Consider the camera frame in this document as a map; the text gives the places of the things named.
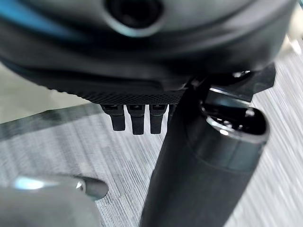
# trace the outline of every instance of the gray textured floor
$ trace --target gray textured floor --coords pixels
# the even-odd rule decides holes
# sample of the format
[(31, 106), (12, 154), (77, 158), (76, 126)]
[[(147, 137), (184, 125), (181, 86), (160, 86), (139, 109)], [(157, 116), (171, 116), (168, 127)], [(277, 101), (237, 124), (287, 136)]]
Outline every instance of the gray textured floor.
[[(277, 70), (275, 88), (254, 99), (271, 121), (271, 139), (228, 227), (303, 226), (303, 57), (290, 55)], [(97, 177), (110, 187), (97, 203), (100, 226), (135, 227), (165, 132), (150, 135), (146, 124), (145, 135), (133, 136), (129, 117), (126, 126), (113, 132), (93, 104), (2, 124), (0, 182), (5, 186), (20, 173)]]

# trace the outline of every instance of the black tube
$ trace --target black tube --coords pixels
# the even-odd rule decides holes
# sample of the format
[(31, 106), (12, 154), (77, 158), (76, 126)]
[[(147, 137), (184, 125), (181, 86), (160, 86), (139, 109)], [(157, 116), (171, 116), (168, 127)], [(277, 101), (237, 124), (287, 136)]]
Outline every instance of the black tube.
[(260, 111), (239, 119), (232, 129), (224, 119), (203, 115), (194, 94), (185, 94), (153, 171), (140, 227), (224, 226), (269, 134)]

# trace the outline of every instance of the black rubber grip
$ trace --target black rubber grip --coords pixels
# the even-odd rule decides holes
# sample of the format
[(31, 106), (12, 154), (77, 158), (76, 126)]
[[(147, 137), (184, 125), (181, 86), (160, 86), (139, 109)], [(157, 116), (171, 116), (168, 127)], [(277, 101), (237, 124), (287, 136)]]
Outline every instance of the black rubber grip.
[(197, 103), (187, 94), (176, 109), (140, 227), (223, 227), (257, 166), (267, 122), (259, 122), (264, 133), (236, 138), (210, 125)]

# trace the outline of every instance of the circular hole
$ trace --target circular hole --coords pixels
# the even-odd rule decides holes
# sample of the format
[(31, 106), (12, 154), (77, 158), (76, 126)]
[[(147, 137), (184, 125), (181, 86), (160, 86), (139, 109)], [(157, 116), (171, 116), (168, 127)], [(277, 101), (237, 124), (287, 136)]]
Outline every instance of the circular hole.
[(156, 0), (108, 0), (111, 15), (131, 28), (146, 28), (161, 16), (161, 5)]

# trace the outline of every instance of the gray carpet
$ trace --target gray carpet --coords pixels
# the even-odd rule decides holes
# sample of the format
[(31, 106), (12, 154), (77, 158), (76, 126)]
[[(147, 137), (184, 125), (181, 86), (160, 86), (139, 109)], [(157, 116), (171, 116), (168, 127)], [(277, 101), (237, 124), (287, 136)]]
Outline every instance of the gray carpet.
[[(271, 122), (271, 139), (259, 168), (228, 227), (301, 227), (303, 224), (303, 57), (277, 63), (275, 88), (254, 105)], [(165, 136), (113, 132), (109, 116), (89, 104), (48, 111), (0, 125), (0, 183), (18, 174), (83, 174), (106, 181), (110, 192), (97, 202), (100, 226), (138, 225), (149, 177)]]

